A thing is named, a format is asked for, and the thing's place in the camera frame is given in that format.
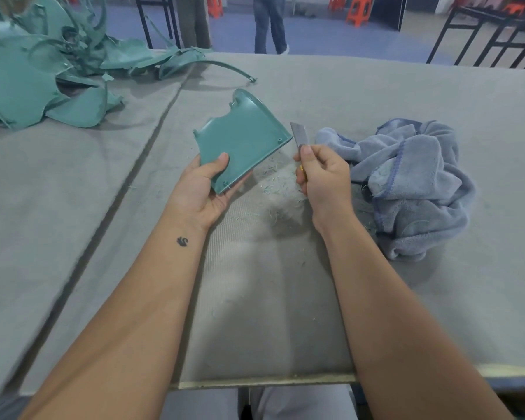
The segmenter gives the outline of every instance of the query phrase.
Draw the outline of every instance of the microfiber cloth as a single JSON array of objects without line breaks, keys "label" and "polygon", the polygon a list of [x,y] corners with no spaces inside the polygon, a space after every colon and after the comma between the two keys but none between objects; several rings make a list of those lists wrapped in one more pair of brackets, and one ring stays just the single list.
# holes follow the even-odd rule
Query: microfiber cloth
[{"label": "microfiber cloth", "polygon": [[351,164],[352,182],[372,194],[378,245],[392,260],[419,261],[469,224],[476,189],[458,167],[455,132],[437,121],[393,119],[360,142],[332,128],[325,144]]}]

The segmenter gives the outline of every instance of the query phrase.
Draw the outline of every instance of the forearm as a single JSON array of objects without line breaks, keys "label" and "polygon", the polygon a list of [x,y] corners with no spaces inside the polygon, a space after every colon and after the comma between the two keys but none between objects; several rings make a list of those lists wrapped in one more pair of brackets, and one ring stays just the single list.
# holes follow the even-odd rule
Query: forearm
[{"label": "forearm", "polygon": [[23,419],[159,417],[205,239],[201,229],[177,221],[164,212]]},{"label": "forearm", "polygon": [[323,237],[374,417],[511,418],[353,214],[336,223]]}]

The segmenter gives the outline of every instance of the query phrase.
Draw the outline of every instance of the red stool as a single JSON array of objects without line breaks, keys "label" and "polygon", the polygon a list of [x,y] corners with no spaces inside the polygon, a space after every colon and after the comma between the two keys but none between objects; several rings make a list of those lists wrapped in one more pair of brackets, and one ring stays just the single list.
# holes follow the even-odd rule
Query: red stool
[{"label": "red stool", "polygon": [[372,0],[352,0],[352,5],[346,16],[346,21],[354,21],[354,26],[360,26],[362,22],[370,20]]},{"label": "red stool", "polygon": [[329,0],[329,10],[332,10],[333,12],[340,9],[344,10],[344,6],[346,5],[346,0]]},{"label": "red stool", "polygon": [[525,10],[525,4],[521,3],[510,3],[502,9],[504,12],[509,12],[510,14],[523,14]]},{"label": "red stool", "polygon": [[222,8],[222,0],[206,0],[208,5],[208,14],[213,18],[219,18],[224,16],[224,10]]}]

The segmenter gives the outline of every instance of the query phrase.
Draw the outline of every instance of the person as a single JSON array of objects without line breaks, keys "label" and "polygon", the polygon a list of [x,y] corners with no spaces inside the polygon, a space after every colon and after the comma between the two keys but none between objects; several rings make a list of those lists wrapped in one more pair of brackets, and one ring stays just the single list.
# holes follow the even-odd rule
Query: person
[{"label": "person", "polygon": [[278,54],[288,54],[284,30],[284,11],[286,0],[253,0],[255,13],[255,53],[266,54],[266,34],[270,20],[270,33]]},{"label": "person", "polygon": [[176,0],[183,48],[210,48],[210,31],[204,0]]},{"label": "person", "polygon": [[[350,352],[374,418],[512,419],[358,222],[347,163],[324,146],[302,146],[294,160],[305,170],[297,168],[296,181],[325,241]],[[168,420],[237,419],[232,389],[170,392],[163,406],[206,234],[245,181],[215,195],[210,179],[225,169],[228,156],[199,163],[196,157],[184,170],[136,261],[22,419],[157,419],[162,408]],[[267,388],[254,397],[254,416],[355,419],[353,407],[338,411],[347,406],[338,391],[328,385]]]}]

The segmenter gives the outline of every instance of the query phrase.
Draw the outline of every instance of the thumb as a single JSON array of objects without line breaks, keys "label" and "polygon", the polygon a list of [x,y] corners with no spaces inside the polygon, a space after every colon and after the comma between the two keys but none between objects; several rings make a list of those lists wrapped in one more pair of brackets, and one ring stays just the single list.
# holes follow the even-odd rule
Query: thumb
[{"label": "thumb", "polygon": [[301,164],[303,165],[303,169],[305,170],[306,174],[311,175],[315,173],[317,168],[322,169],[321,164],[315,157],[313,149],[309,144],[304,144],[301,146],[300,157]]},{"label": "thumb", "polygon": [[215,161],[207,163],[197,169],[198,173],[203,177],[212,179],[216,174],[222,172],[230,161],[230,155],[222,153]]}]

